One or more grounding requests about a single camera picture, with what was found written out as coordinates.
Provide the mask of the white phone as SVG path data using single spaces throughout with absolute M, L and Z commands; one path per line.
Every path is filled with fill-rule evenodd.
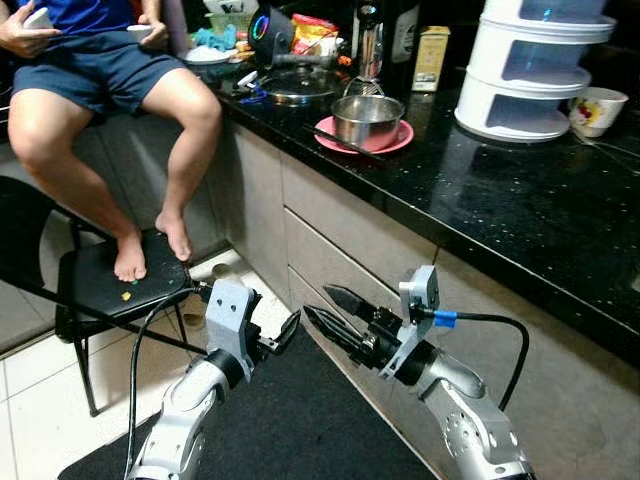
M 23 22 L 23 29 L 54 29 L 46 6 L 33 10 Z

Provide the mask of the pink plastic plate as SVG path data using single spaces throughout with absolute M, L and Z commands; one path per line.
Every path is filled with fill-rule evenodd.
M 324 129 L 324 131 L 328 131 L 330 133 L 335 133 L 334 127 L 334 116 L 325 116 L 325 118 L 321 119 L 320 122 L 315 124 L 315 127 Z M 330 143 L 329 141 L 324 140 L 319 136 L 315 136 L 314 138 L 317 142 L 320 143 L 321 146 L 325 148 L 329 148 L 330 151 L 339 152 L 339 154 L 351 154 L 351 151 L 344 150 L 344 148 L 334 145 L 334 143 Z M 399 145 L 398 150 L 401 148 L 410 145 L 413 140 L 413 128 L 407 120 L 401 120 L 399 122 L 398 127 L 396 128 L 396 133 L 393 134 L 393 141 L 389 142 L 388 145 L 381 146 L 381 148 L 388 147 L 390 145 Z M 378 150 L 378 148 L 371 148 L 369 146 L 365 146 L 365 148 L 369 148 L 369 150 Z

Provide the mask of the yellow tin box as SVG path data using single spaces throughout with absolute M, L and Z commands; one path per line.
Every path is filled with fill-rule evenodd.
M 412 92 L 438 91 L 449 37 L 451 37 L 451 28 L 447 26 L 429 26 L 421 29 L 419 41 L 417 41 L 415 68 L 413 68 Z

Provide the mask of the beige slipper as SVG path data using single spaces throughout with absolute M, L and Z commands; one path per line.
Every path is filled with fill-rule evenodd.
M 202 265 L 202 270 L 198 280 L 204 285 L 201 289 L 201 300 L 209 301 L 212 287 L 221 280 L 244 285 L 243 280 L 244 265 L 241 260 L 228 260 L 214 262 L 210 260 L 206 265 Z

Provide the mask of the black floor mat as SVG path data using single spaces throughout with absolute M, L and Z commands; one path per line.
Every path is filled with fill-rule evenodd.
M 438 480 L 306 330 L 204 422 L 196 480 Z

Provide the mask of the white plate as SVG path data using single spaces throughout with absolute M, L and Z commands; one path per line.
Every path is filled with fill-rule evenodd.
M 197 46 L 192 47 L 192 49 L 183 56 L 183 61 L 189 65 L 206 67 L 206 65 L 228 63 L 236 54 L 237 51 L 234 49 L 220 50 L 218 47 Z

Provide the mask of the white cup with floral print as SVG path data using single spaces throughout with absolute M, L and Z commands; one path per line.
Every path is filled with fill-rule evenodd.
M 626 93 L 588 87 L 570 101 L 570 127 L 589 138 L 603 136 L 628 101 Z

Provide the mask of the steel pan with glass lid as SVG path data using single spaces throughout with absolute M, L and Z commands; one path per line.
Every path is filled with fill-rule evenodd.
M 297 65 L 276 68 L 257 79 L 256 88 L 265 92 L 266 101 L 283 108 L 302 108 L 332 101 L 334 93 L 347 81 L 338 70 Z

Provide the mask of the grey kitchen base cabinet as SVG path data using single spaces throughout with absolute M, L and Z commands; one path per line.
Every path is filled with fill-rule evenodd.
M 163 206 L 166 160 L 179 133 L 179 125 L 163 116 L 116 114 L 93 119 L 74 140 L 73 151 L 105 179 L 124 214 L 137 227 L 150 228 Z M 227 246 L 227 215 L 216 197 L 218 174 L 233 148 L 230 132 L 224 131 L 214 164 L 187 206 L 187 232 L 195 260 Z M 54 312 L 54 303 L 0 282 L 0 357 L 50 333 Z
M 320 111 L 225 101 L 230 242 L 292 307 L 335 284 L 398 311 L 398 283 L 433 265 L 444 308 L 530 330 L 506 412 L 539 480 L 639 480 L 635 165 L 480 141 L 454 104 L 412 101 L 410 145 L 370 160 L 321 147 Z

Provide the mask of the red yellow noodle packet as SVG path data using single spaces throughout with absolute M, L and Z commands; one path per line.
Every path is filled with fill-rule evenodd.
M 294 26 L 292 54 L 326 56 L 337 50 L 339 28 L 329 20 L 293 14 L 291 22 Z

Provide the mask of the small stainless steel pot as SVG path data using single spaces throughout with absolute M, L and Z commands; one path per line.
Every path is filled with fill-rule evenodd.
M 334 136 L 364 148 L 384 150 L 401 141 L 404 105 L 385 95 L 349 95 L 332 104 Z

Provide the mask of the teal plastic item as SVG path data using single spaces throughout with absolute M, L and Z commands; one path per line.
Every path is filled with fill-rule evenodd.
M 223 29 L 201 28 L 191 35 L 193 45 L 196 47 L 211 47 L 220 51 L 236 49 L 237 35 L 239 31 L 234 26 L 224 26 Z

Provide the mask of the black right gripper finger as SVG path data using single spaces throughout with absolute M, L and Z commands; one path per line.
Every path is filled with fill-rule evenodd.
M 303 315 L 325 338 L 347 352 L 353 361 L 372 361 L 372 346 L 366 342 L 366 335 L 349 325 L 343 317 L 315 306 L 303 306 Z
M 344 287 L 344 285 L 324 285 L 323 289 L 334 305 L 342 308 L 348 314 L 360 317 L 360 319 L 375 319 L 378 316 L 378 307 L 367 302 L 360 294 Z

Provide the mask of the white tiered storage container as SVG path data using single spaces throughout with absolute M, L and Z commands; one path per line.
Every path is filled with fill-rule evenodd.
M 509 143 L 554 140 L 570 129 L 564 100 L 591 76 L 580 65 L 616 22 L 608 0 L 485 0 L 454 118 L 467 131 Z

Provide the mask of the black and chrome coffee machine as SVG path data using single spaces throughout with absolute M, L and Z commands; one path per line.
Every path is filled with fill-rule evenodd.
M 355 0 L 351 82 L 344 95 L 411 95 L 421 0 Z

